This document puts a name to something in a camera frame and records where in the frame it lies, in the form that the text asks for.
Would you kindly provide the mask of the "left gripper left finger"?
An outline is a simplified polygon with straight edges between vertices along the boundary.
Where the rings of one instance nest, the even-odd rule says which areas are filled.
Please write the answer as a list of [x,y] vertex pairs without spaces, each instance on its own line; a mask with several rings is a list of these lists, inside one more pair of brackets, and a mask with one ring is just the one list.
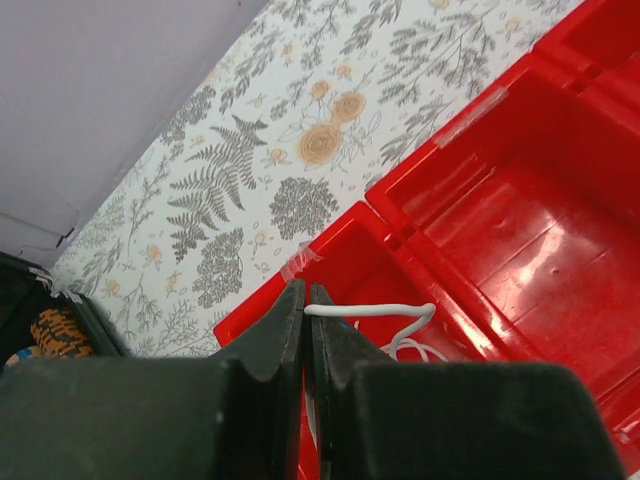
[[293,479],[306,287],[210,357],[33,359],[1,378],[5,479]]

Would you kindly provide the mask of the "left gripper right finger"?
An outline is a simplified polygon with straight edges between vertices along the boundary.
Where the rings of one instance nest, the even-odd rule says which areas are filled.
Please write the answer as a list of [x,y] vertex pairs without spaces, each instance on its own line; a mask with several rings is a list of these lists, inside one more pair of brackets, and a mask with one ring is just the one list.
[[402,363],[310,294],[323,479],[621,479],[594,401],[550,363]]

